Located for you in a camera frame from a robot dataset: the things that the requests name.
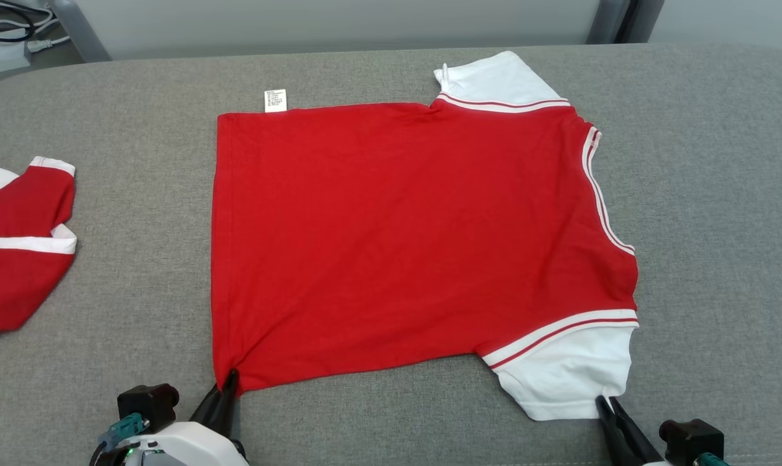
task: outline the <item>power cord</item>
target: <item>power cord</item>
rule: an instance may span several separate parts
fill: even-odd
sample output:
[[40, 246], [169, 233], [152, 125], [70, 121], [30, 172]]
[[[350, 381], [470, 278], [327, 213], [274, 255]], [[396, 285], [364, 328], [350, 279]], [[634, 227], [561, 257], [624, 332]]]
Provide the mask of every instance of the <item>power cord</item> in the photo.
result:
[[[9, 2], [9, 0], [0, 0], [0, 9], [13, 13], [14, 15], [26, 21], [26, 24], [22, 24], [22, 23], [18, 23], [17, 21], [0, 19], [0, 26], [10, 27], [11, 29], [23, 28], [25, 32], [23, 36], [20, 36], [20, 38], [6, 38], [5, 36], [0, 36], [0, 42], [28, 41], [28, 39], [32, 38], [36, 34], [44, 32], [44, 30], [47, 30], [49, 27], [60, 23], [60, 20], [54, 17], [54, 12], [51, 10], [51, 8], [31, 8], [30, 6]], [[41, 21], [31, 21], [31, 18], [27, 17], [27, 15], [25, 14], [26, 12], [39, 14], [39, 15], [46, 15], [47, 17], [45, 19], [42, 19]], [[60, 39], [43, 39], [42, 41], [28, 41], [26, 46], [31, 53], [35, 53], [40, 50], [51, 48], [54, 45], [62, 44], [63, 42], [68, 42], [68, 41], [69, 41], [69, 36], [65, 36], [64, 38], [60, 38]]]
[[0, 5], [1, 10], [5, 10], [7, 12], [10, 12], [14, 15], [17, 15], [18, 17], [22, 18], [24, 21], [26, 21], [26, 26], [24, 27], [24, 31], [26, 32], [25, 35], [21, 36], [20, 38], [0, 38], [0, 42], [22, 42], [22, 41], [28, 41], [28, 39], [31, 38], [31, 36], [34, 35], [34, 24], [31, 23], [31, 20], [26, 15], [22, 14], [21, 12], [18, 12], [14, 8], [11, 8], [10, 6]]

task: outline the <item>care label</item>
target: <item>care label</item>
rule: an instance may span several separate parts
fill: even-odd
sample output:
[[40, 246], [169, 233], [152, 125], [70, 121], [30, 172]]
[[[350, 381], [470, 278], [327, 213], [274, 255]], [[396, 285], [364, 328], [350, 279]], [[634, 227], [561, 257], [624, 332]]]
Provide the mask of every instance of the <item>care label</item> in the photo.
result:
[[285, 89], [264, 91], [264, 113], [284, 112], [285, 110], [287, 110], [287, 91]]

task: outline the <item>red t-shirt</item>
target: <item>red t-shirt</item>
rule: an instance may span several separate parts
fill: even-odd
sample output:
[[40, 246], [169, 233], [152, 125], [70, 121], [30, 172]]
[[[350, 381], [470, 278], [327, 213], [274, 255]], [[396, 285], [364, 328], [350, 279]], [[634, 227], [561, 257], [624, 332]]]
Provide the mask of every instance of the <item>red t-shirt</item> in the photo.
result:
[[73, 201], [66, 162], [35, 157], [20, 177], [0, 168], [0, 331], [21, 327], [68, 271]]
[[511, 52], [435, 76], [431, 105], [219, 116], [216, 377], [255, 390], [475, 353], [534, 419], [595, 417], [637, 326], [600, 133]]

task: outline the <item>white sleeve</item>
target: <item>white sleeve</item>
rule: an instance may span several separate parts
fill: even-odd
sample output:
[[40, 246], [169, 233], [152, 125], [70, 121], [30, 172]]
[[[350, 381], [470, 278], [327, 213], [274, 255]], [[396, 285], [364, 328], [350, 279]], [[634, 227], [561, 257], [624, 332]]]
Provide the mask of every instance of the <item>white sleeve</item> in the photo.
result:
[[562, 100], [538, 74], [511, 51], [468, 65], [443, 65], [434, 71], [441, 94], [469, 102], [526, 105]]
[[599, 395], [619, 396], [627, 389], [633, 330], [574, 331], [494, 371], [500, 386], [536, 421], [596, 419]]

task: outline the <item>gray fabric surface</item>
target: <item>gray fabric surface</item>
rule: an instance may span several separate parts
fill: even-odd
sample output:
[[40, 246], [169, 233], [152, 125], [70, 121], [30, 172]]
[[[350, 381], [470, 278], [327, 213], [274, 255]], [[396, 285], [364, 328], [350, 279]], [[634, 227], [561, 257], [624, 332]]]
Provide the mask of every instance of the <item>gray fabric surface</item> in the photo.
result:
[[[623, 401], [726, 433], [734, 465], [782, 466], [782, 53], [731, 45], [513, 49], [604, 133], [596, 177], [636, 246], [642, 328]], [[0, 167], [77, 167], [74, 265], [0, 335], [0, 465], [85, 464], [115, 397], [171, 383], [189, 416], [213, 383], [216, 116], [429, 103], [432, 70], [498, 50], [125, 61], [0, 83]], [[598, 465], [595, 421], [533, 422], [476, 357], [245, 394], [253, 464]]]

